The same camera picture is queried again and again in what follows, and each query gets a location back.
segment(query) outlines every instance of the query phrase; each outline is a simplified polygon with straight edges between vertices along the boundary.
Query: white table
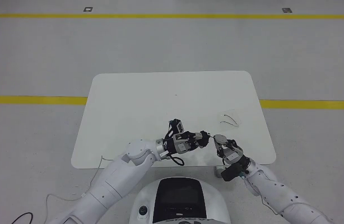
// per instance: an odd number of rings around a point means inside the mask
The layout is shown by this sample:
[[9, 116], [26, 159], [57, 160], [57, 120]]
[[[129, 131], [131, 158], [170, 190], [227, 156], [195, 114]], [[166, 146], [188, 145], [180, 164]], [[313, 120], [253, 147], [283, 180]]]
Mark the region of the white table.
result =
[[[234, 127], [220, 121], [238, 123]], [[252, 78], [245, 71], [99, 74], [76, 139], [71, 163], [97, 168], [100, 157], [120, 155], [128, 142], [156, 140], [168, 131], [168, 121], [180, 119], [185, 131], [223, 134], [235, 139], [245, 155], [260, 164], [276, 159]], [[185, 166], [222, 165], [212, 140], [207, 147], [178, 155]], [[172, 161], [154, 166], [177, 166]]]

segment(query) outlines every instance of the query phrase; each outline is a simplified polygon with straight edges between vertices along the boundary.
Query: gray floor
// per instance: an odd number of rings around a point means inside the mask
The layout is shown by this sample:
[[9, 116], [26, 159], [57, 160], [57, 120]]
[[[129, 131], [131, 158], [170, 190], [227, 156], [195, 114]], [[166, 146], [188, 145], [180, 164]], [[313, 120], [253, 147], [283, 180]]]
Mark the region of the gray floor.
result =
[[[344, 1], [0, 0], [0, 13], [344, 13]], [[0, 18], [0, 95], [87, 96], [98, 73], [245, 70], [260, 99], [344, 100], [344, 20]], [[344, 223], [344, 111], [263, 110], [281, 181]], [[0, 105], [0, 223], [44, 219], [48, 193], [81, 194], [94, 170], [70, 159], [83, 106]], [[234, 223], [286, 223], [211, 167], [153, 168], [100, 223], [128, 222], [138, 191], [166, 176], [219, 189]], [[51, 199], [50, 217], [73, 203]]]

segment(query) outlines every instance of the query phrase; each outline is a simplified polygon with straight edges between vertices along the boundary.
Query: table leg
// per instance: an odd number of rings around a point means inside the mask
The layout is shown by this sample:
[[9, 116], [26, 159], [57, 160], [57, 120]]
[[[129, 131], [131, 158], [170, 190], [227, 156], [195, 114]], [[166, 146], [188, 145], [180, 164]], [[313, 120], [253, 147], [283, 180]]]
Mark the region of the table leg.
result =
[[214, 166], [214, 167], [213, 167], [213, 170], [214, 170], [215, 176], [216, 176], [217, 178], [222, 178], [221, 172], [224, 171], [224, 166]]

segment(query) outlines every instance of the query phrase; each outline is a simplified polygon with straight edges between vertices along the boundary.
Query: yellow line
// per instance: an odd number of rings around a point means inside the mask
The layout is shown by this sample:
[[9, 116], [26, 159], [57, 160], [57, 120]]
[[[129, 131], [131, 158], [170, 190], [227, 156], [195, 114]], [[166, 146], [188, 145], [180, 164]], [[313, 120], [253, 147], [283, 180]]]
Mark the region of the yellow line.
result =
[[[0, 96], [0, 104], [86, 105], [87, 97], [78, 96]], [[344, 110], [344, 101], [260, 100], [262, 108]]]
[[0, 14], [0, 18], [224, 18], [252, 20], [344, 20], [344, 15], [303, 14]]
[[262, 108], [344, 110], [344, 101], [260, 100]]
[[69, 96], [0, 96], [0, 104], [86, 105], [87, 97]]

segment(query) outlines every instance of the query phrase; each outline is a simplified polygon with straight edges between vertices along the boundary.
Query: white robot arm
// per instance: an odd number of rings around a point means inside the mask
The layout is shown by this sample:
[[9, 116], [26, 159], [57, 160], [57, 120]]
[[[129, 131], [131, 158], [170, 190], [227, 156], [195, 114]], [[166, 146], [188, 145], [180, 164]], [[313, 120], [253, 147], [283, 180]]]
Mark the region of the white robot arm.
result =
[[50, 224], [97, 223], [113, 204], [136, 186], [157, 160], [161, 158], [157, 152], [156, 142], [130, 143], [124, 154], [108, 164], [86, 195], [70, 210], [51, 220]]
[[245, 157], [243, 150], [236, 144], [235, 140], [229, 140], [220, 134], [213, 138], [218, 156], [230, 165], [221, 173], [225, 181], [240, 176], [253, 195], [261, 196], [265, 206], [269, 207], [274, 214], [280, 214], [290, 223], [332, 223], [322, 212], [309, 205], [300, 195], [278, 182], [269, 168]]
[[204, 131], [183, 132], [181, 121], [174, 119], [170, 121], [170, 129], [164, 139], [141, 139], [129, 143], [125, 153], [108, 164], [94, 186], [70, 210], [49, 223], [97, 223], [113, 204], [136, 186], [155, 161], [172, 159], [176, 162], [173, 154], [182, 154], [208, 144], [210, 136]]

